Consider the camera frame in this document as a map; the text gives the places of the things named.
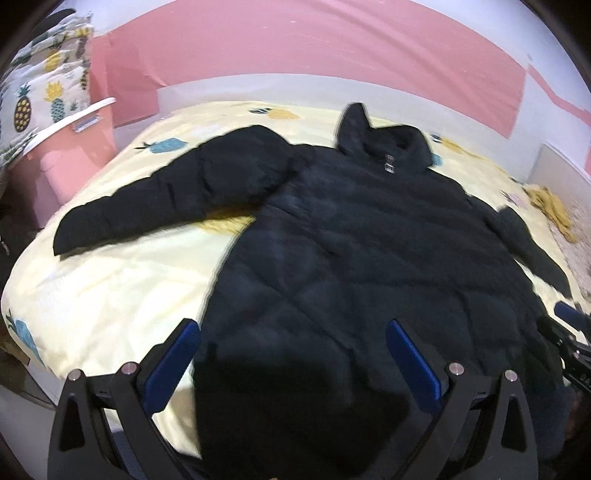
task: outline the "pink storage box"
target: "pink storage box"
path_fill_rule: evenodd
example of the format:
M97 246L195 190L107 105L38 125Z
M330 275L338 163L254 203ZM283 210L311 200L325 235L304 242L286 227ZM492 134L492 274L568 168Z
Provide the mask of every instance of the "pink storage box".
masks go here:
M39 228L115 156L114 102L93 103L42 130L9 167L11 187Z

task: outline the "pineapple pattern pillow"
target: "pineapple pattern pillow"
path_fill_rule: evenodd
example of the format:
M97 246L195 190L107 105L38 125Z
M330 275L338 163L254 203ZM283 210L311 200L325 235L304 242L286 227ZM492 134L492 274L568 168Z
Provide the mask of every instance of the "pineapple pattern pillow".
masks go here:
M13 59L0 86L0 166L35 133L90 105L91 18L66 17Z

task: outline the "jacket sleeve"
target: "jacket sleeve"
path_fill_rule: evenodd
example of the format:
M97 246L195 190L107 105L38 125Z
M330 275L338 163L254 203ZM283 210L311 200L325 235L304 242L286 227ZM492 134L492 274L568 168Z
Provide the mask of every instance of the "jacket sleeve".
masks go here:
M469 199L472 206L483 216L488 228L496 233L511 254L518 257L534 275L568 299L572 298L569 279L558 264L534 242L527 224L516 211L510 207L503 207L497 212L476 197Z
M55 255L132 238L216 209L257 205L304 164L297 146L254 125L212 138L147 178L69 211Z

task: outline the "bed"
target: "bed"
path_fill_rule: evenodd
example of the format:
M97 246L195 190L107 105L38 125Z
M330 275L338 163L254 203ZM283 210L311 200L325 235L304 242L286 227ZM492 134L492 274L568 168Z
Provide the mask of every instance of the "bed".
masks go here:
M52 243L62 217L71 208L109 195L203 141L239 127L263 124L293 143L332 146L339 115L339 111L261 102L213 102L176 111L152 124L50 219L18 259L1 303L18 346L33 365L57 378L65 378L73 368L100 375L114 372L126 361L139 361L182 318L200 320L217 269L251 218L164 229L60 259L53 255ZM372 122L375 127L392 124L375 118ZM434 153L433 168L495 208L514 208L534 240L566 272L573 292L569 303L585 305L544 215L529 205L521 185L493 162L436 132L425 136ZM555 302L565 300L524 270L549 312ZM199 454L189 370L154 421L177 450Z

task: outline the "pink wall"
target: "pink wall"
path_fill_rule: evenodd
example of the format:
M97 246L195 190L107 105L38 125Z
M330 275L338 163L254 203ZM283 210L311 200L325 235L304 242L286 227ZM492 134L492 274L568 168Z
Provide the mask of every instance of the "pink wall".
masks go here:
M384 85L508 137L525 69L483 36L409 0L176 0L96 38L93 92L117 125L158 112L157 90L245 73Z

